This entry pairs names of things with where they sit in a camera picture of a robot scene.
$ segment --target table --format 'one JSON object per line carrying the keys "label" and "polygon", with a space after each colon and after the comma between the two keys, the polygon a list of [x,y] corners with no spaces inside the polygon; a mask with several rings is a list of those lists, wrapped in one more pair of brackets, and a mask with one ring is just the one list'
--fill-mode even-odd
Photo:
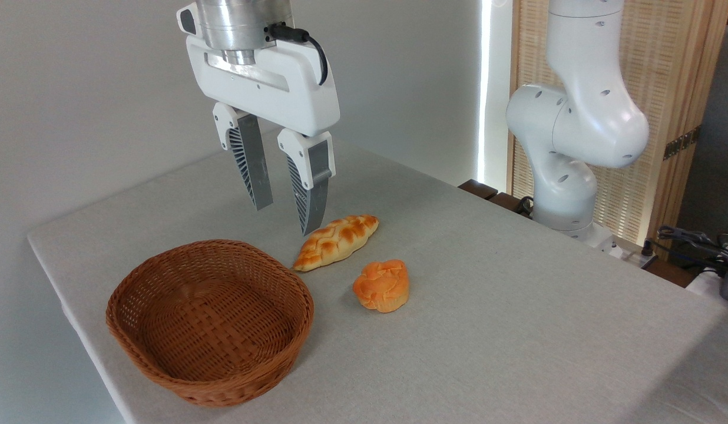
{"label": "table", "polygon": [[[275,203],[260,212],[221,153],[29,235],[127,422],[728,422],[726,306],[343,142],[326,220],[374,214],[380,228],[347,260],[302,274],[315,322],[291,374],[221,409],[150,382],[105,326],[131,269],[202,239],[296,258],[285,158],[265,140]],[[362,308],[353,280],[392,258],[409,266],[409,303]]]}

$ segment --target braided bread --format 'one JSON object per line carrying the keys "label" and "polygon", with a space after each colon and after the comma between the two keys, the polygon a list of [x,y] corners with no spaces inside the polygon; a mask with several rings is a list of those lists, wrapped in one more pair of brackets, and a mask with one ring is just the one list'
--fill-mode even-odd
{"label": "braided bread", "polygon": [[350,215],[311,233],[293,264],[296,271],[311,271],[344,260],[361,248],[380,221],[372,215]]}

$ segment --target metal hinge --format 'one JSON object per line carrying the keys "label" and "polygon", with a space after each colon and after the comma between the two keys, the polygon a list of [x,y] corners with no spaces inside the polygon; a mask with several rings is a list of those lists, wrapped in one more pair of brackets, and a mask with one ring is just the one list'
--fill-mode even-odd
{"label": "metal hinge", "polygon": [[698,125],[695,129],[692,129],[691,131],[687,132],[686,134],[682,135],[681,137],[671,141],[670,143],[665,145],[665,154],[663,155],[663,161],[668,160],[669,158],[677,155],[681,150],[686,150],[689,148],[690,145],[693,143],[696,143],[696,140],[699,139],[699,134],[701,131],[701,125]]}

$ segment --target white wall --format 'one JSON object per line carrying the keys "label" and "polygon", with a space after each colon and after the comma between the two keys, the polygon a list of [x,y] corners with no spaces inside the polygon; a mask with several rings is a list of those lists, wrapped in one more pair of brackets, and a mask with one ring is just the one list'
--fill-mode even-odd
{"label": "white wall", "polygon": [[[218,152],[175,24],[184,3],[0,1],[0,424],[121,421],[25,234]],[[332,62],[334,137],[452,184],[475,177],[479,0],[293,7]],[[496,139],[487,166],[504,176]]]}

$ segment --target metal cylinder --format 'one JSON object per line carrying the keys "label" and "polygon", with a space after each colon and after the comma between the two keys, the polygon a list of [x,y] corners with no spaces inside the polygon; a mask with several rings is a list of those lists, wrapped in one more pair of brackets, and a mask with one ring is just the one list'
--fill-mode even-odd
{"label": "metal cylinder", "polygon": [[[264,28],[291,24],[290,0],[197,0],[204,39],[221,51],[252,51],[267,46]],[[246,57],[247,54],[227,54]]]}

